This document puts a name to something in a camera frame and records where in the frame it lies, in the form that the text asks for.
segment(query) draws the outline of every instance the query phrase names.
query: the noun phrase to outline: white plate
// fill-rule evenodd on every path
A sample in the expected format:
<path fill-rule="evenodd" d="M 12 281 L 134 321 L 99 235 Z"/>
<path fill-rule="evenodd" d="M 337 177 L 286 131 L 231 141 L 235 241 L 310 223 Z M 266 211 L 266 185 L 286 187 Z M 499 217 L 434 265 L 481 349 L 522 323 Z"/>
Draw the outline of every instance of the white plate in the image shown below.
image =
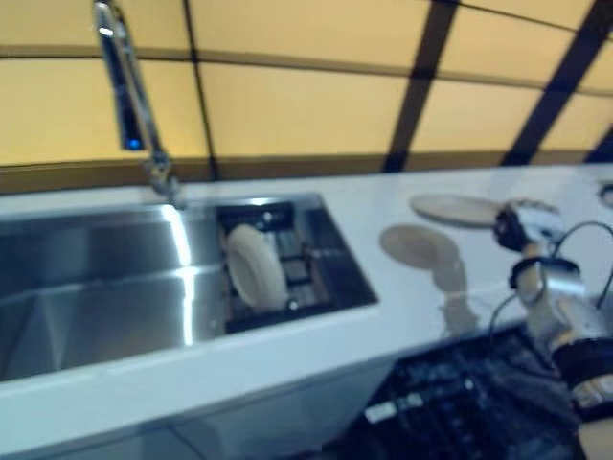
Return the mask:
<path fill-rule="evenodd" d="M 227 241 L 228 268 L 240 298 L 260 311 L 278 311 L 289 298 L 275 251 L 251 225 L 241 224 Z"/>
<path fill-rule="evenodd" d="M 491 228 L 501 204 L 489 199 L 462 195 L 418 195 L 409 203 L 418 214 L 449 225 Z"/>

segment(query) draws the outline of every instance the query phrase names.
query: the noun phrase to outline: white cabinet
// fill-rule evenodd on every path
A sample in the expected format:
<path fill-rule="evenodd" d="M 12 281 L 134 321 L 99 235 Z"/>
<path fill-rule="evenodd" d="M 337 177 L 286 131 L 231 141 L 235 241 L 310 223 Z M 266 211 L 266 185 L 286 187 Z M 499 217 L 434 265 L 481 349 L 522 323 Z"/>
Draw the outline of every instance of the white cabinet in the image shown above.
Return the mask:
<path fill-rule="evenodd" d="M 317 449 L 353 422 L 392 366 L 392 362 L 365 364 L 353 372 L 295 383 L 174 429 L 203 457 L 215 460 L 269 458 Z"/>
<path fill-rule="evenodd" d="M 202 460 L 197 453 L 169 429 L 157 429 L 92 448 L 38 457 L 40 460 Z"/>

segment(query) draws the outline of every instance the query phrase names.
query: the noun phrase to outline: faucet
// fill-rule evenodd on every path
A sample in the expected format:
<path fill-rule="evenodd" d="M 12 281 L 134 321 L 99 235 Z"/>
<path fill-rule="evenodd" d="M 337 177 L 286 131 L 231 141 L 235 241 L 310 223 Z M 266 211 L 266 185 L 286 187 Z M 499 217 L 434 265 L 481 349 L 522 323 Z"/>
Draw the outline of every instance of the faucet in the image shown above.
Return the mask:
<path fill-rule="evenodd" d="M 122 11 L 115 0 L 94 1 L 94 22 L 115 94 L 122 147 L 148 150 L 149 183 L 169 204 L 178 207 L 179 182 L 160 142 L 141 78 L 138 59 Z"/>

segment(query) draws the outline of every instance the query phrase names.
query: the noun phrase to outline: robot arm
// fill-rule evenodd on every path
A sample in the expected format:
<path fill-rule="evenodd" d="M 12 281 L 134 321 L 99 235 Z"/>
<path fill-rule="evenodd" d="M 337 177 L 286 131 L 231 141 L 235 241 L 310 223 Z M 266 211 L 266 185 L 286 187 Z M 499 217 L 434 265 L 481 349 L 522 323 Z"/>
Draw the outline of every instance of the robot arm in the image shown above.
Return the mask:
<path fill-rule="evenodd" d="M 587 299 L 579 267 L 556 256 L 564 236 L 558 210 L 534 201 L 510 201 L 496 218 L 494 234 L 501 245 L 523 255 L 510 284 L 528 311 L 534 340 L 549 352 L 573 392 L 585 421 L 579 430 L 585 452 L 590 450 L 585 442 L 611 443 L 611 431 L 607 438 L 597 431 L 606 432 L 602 427 L 612 423 L 613 337 Z"/>

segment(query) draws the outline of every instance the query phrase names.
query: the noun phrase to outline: stainless steel sink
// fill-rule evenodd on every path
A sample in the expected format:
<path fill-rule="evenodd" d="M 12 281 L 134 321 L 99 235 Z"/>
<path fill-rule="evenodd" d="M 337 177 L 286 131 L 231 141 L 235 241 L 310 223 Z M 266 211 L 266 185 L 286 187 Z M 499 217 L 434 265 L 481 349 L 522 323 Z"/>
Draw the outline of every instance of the stainless steel sink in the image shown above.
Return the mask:
<path fill-rule="evenodd" d="M 0 254 L 0 380 L 223 334 L 206 206 L 0 221 Z"/>
<path fill-rule="evenodd" d="M 258 227 L 292 301 L 257 313 L 224 266 L 225 236 Z M 0 219 L 0 382 L 372 303 L 317 195 Z"/>

